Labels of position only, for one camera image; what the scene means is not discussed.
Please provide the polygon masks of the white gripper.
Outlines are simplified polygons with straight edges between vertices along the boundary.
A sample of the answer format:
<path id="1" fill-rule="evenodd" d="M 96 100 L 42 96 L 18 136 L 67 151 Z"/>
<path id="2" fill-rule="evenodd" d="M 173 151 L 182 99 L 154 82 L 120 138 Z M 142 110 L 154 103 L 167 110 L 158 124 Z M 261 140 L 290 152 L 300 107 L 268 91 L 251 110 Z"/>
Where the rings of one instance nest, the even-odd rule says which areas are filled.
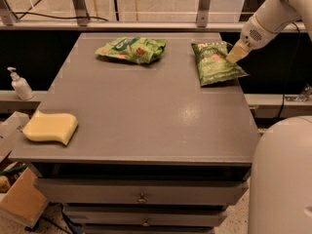
<path id="1" fill-rule="evenodd" d="M 281 31 L 280 18 L 254 13 L 242 28 L 240 40 L 233 46 L 226 59 L 231 63 L 245 58 L 251 50 L 265 47 Z"/>

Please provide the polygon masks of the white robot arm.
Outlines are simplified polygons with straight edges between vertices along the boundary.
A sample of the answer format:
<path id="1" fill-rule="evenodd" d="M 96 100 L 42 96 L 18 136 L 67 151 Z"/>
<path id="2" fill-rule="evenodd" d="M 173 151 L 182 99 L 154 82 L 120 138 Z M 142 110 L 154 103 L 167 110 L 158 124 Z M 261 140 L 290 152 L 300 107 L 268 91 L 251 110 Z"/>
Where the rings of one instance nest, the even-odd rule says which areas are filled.
<path id="1" fill-rule="evenodd" d="M 265 0 L 227 59 L 234 63 L 302 20 L 312 38 L 312 0 Z M 282 120 L 260 138 L 253 156 L 248 234 L 312 234 L 312 117 Z"/>

